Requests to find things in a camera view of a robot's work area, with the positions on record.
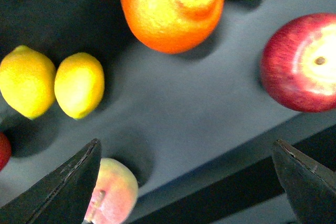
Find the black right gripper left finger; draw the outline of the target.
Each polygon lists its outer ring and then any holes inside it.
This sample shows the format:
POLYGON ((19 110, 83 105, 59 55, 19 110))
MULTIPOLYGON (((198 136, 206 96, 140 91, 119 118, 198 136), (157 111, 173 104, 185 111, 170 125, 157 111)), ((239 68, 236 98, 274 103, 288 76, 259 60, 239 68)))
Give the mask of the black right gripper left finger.
POLYGON ((1 207, 1 223, 82 223, 96 185, 102 146, 93 139, 1 207))

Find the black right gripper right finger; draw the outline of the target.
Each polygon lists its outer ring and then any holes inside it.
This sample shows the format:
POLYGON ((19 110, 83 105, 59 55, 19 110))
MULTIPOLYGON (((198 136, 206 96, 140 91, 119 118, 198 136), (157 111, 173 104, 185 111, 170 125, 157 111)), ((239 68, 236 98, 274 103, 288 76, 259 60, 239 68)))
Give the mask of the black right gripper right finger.
POLYGON ((278 180, 297 223, 335 223, 335 172, 283 140, 272 147, 278 180))

